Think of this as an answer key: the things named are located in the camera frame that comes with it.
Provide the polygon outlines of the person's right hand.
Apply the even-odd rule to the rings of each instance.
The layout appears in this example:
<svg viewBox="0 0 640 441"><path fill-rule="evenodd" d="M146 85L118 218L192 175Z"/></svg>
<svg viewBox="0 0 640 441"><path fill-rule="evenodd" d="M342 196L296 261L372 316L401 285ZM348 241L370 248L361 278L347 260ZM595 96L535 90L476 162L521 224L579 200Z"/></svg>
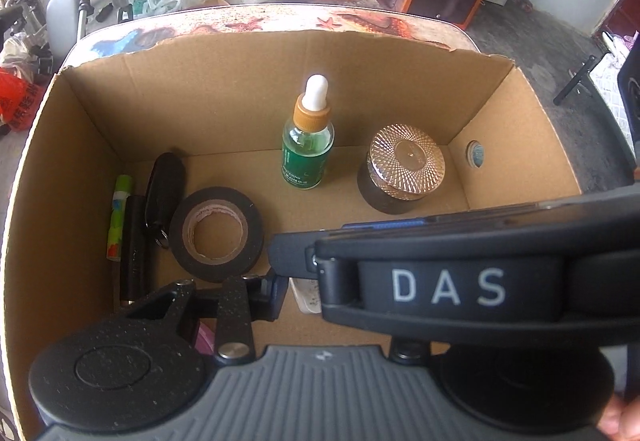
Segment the person's right hand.
<svg viewBox="0 0 640 441"><path fill-rule="evenodd" d="M610 440L639 441L640 399L626 402L613 395L598 422L598 429Z"/></svg>

